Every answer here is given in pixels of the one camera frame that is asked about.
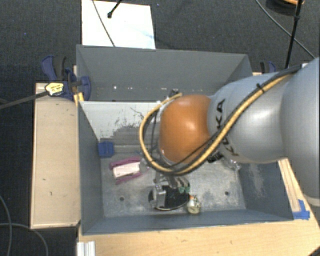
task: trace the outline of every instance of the yellow tag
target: yellow tag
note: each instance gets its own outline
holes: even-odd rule
[[[50,96],[59,96],[64,93],[64,84],[60,82],[51,82],[44,88]]]

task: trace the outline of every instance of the dark gray carpet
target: dark gray carpet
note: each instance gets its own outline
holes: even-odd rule
[[[259,8],[255,0],[132,0],[151,5],[155,44],[159,49],[248,54],[252,69],[260,61],[285,66],[290,38]],[[287,30],[294,9],[261,0]],[[296,38],[319,56],[320,1],[306,0]],[[81,43],[80,0],[2,0],[0,4],[0,98],[8,101],[34,93],[34,84],[46,77],[40,61],[49,54],[76,62]],[[294,44],[291,65],[311,60]],[[0,110],[0,195],[15,223],[29,224],[33,146],[33,103]],[[0,206],[0,223],[6,222]],[[75,253],[75,228],[42,230],[51,256]],[[8,229],[0,227],[0,256],[6,255]],[[11,255],[45,255],[34,234],[14,228]]]

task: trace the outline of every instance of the gray metal box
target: gray metal box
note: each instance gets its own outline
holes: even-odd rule
[[[138,127],[170,89],[214,94],[221,86],[251,75],[244,54],[77,47],[77,74],[89,75],[90,101],[78,108],[81,227],[84,235],[157,231],[293,220],[277,163],[244,164],[239,171],[222,161],[188,175],[201,213],[183,208],[152,209],[149,170],[116,185],[109,163],[141,154]],[[99,158],[98,142],[114,143],[112,158]]]

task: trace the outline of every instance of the blue block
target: blue block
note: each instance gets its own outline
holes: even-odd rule
[[[295,220],[301,219],[301,220],[309,220],[310,218],[310,211],[306,210],[304,201],[298,199],[299,205],[300,205],[300,211],[293,212],[293,218]]]
[[[98,152],[100,158],[110,158],[115,154],[114,144],[110,141],[98,143]]]

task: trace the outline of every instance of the wooden table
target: wooden table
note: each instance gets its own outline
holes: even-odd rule
[[[35,102],[32,228],[76,226],[80,220],[76,116],[71,101],[46,96]],[[310,210],[289,161],[279,165],[293,211],[299,210],[297,199]],[[320,246],[320,229],[311,212],[309,220],[273,223],[90,236],[79,230],[78,240],[95,241],[97,256],[307,256]]]

